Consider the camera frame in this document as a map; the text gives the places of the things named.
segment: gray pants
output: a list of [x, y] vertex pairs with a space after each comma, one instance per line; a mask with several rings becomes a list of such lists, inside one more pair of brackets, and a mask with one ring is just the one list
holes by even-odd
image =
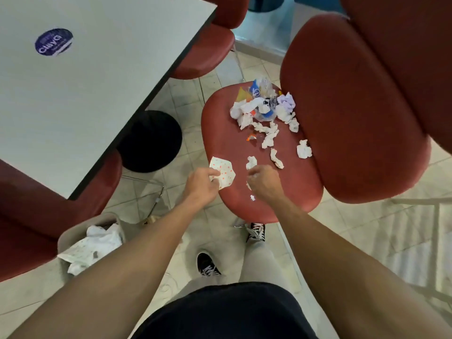
[[[169, 302], [206, 286], [223, 285], [225, 276], [217, 275], [193, 279]], [[273, 252], [265, 242], [250, 239], [246, 243], [245, 256], [239, 282], [268, 282], [290, 291], [283, 271], [276, 262]]]

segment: red chair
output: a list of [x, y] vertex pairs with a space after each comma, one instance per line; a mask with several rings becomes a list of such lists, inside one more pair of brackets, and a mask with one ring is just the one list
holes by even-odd
[[245, 18], [250, 0], [205, 0], [216, 4], [215, 18], [201, 30], [191, 50], [172, 74], [174, 79], [196, 79], [217, 67], [235, 43], [231, 29]]
[[[284, 190], [305, 211], [318, 205], [323, 186], [346, 203], [386, 199], [413, 187], [430, 156], [425, 130], [452, 150], [451, 112], [446, 113], [452, 75], [446, 57], [451, 56], [452, 46], [444, 32], [433, 35], [439, 23], [444, 31], [452, 28], [445, 10], [441, 21], [435, 12], [451, 1], [426, 8], [413, 3], [346, 0], [351, 20], [336, 14], [315, 16], [291, 43], [280, 80], [282, 91], [289, 91], [297, 104], [301, 131], [291, 133], [276, 120], [280, 133], [274, 148], [285, 165], [279, 170]], [[404, 12], [405, 5], [409, 12]], [[398, 16], [408, 16], [412, 22], [400, 26], [394, 20]], [[423, 49], [411, 51], [413, 45]], [[433, 63], [437, 55], [438, 65]], [[248, 222], [276, 222], [269, 207], [251, 201], [246, 186], [247, 157], [254, 155], [258, 164], [272, 165], [270, 149], [260, 147], [260, 138], [246, 142], [251, 129], [240, 131], [229, 116], [239, 88], [249, 85], [231, 85], [209, 98], [202, 113], [202, 137], [207, 158], [228, 159], [236, 172], [234, 183], [220, 191], [225, 205]], [[428, 92], [432, 89], [435, 100]], [[312, 158], [297, 156], [296, 145], [304, 137], [312, 147]]]
[[115, 151], [79, 198], [69, 201], [0, 160], [0, 282], [53, 259], [59, 236], [102, 212], [121, 173]]

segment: hand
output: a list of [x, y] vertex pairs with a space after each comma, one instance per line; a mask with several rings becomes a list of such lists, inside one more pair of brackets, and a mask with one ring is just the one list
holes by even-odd
[[256, 165], [248, 170], [247, 182], [257, 198], [269, 205], [284, 197], [278, 171], [270, 165]]
[[220, 182], [217, 178], [211, 182], [209, 176], [220, 176], [220, 172], [212, 168], [197, 168], [192, 172], [185, 184], [182, 201], [198, 209], [211, 203], [217, 197]]

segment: person's left hand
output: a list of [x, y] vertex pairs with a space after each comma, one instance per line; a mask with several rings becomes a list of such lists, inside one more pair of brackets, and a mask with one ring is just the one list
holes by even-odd
[[192, 172], [185, 184], [182, 202], [199, 209], [211, 203], [217, 197], [220, 183], [217, 178], [211, 182], [209, 176], [220, 176], [220, 172], [212, 168], [197, 168]]

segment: black table base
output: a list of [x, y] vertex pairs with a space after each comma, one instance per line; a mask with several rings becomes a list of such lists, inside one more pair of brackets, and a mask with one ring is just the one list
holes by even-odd
[[283, 4], [284, 0], [250, 0], [248, 10], [256, 13], [274, 11]]
[[123, 167], [149, 173], [168, 165], [179, 153], [181, 145], [182, 130], [171, 115], [144, 111], [117, 149]]

